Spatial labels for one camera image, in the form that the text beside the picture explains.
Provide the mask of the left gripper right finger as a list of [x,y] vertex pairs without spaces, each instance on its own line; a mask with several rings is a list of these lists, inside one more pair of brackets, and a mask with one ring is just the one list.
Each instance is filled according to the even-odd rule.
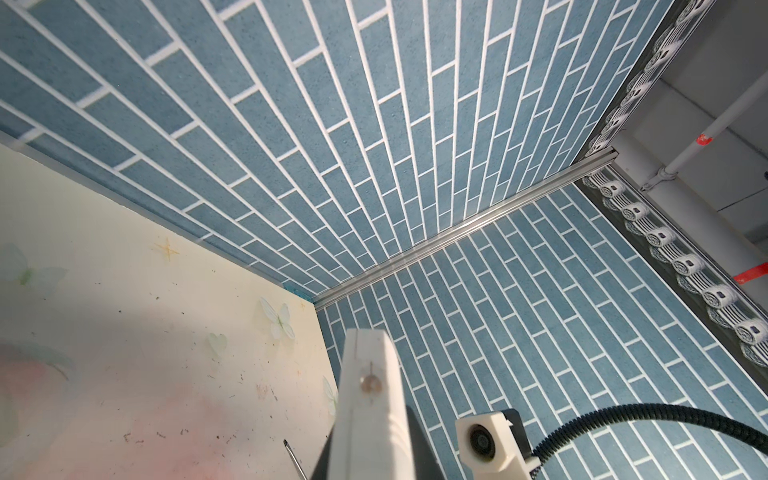
[[445,477],[440,464],[417,415],[410,406],[406,406],[406,413],[414,460],[415,479],[444,480]]

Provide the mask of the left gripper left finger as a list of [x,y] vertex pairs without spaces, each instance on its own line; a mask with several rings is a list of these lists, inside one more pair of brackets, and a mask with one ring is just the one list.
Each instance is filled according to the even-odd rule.
[[326,480],[330,457],[330,437],[326,438],[323,449],[310,476],[311,480]]

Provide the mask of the orange black screwdriver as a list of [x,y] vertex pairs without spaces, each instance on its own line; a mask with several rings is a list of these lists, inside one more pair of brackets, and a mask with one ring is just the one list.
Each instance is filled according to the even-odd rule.
[[295,469],[296,469],[296,471],[297,471],[297,473],[299,475],[299,478],[301,480],[308,480],[309,477],[307,476],[306,472],[304,471],[303,467],[301,466],[301,464],[300,464],[296,454],[294,453],[294,451],[293,451],[293,449],[292,449],[292,447],[289,444],[287,439],[283,440],[283,445],[284,445],[284,448],[286,449],[286,451],[288,453],[288,456],[289,456],[291,462],[293,463],[293,465],[294,465],[294,467],[295,467]]

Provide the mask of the white remote control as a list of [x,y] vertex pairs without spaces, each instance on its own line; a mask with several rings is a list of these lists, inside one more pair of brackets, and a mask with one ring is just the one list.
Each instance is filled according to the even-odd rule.
[[399,361],[382,330],[346,331],[327,477],[416,477]]

